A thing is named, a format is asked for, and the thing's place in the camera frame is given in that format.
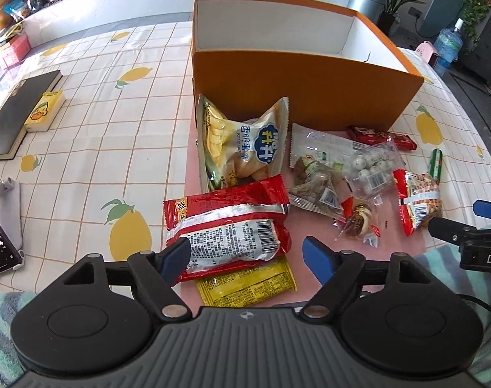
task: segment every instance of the cardboard box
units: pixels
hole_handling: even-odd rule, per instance
[[[388,130],[423,78],[361,13],[313,0],[195,0],[194,95],[229,119],[289,97],[291,123]]]

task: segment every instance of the book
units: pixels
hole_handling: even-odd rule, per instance
[[[0,107],[0,160],[13,159],[26,135],[25,122],[44,92],[53,90],[59,70],[21,80]]]
[[[25,122],[27,132],[48,131],[57,112],[66,100],[64,92],[44,92]]]

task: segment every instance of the blue water bottle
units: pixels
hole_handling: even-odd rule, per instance
[[[434,43],[434,47],[440,56],[438,64],[434,68],[439,76],[442,76],[451,66],[451,63],[457,58],[459,50],[463,46],[463,38],[460,33],[462,26],[463,20],[458,19],[453,28],[442,29]]]

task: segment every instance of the metal trash can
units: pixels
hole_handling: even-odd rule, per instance
[[[384,8],[384,0],[349,0],[348,8],[362,13],[376,24]]]

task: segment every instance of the white cap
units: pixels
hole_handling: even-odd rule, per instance
[[[463,26],[463,19],[458,19],[456,24],[454,25],[454,29],[456,30],[461,30],[461,27]]]

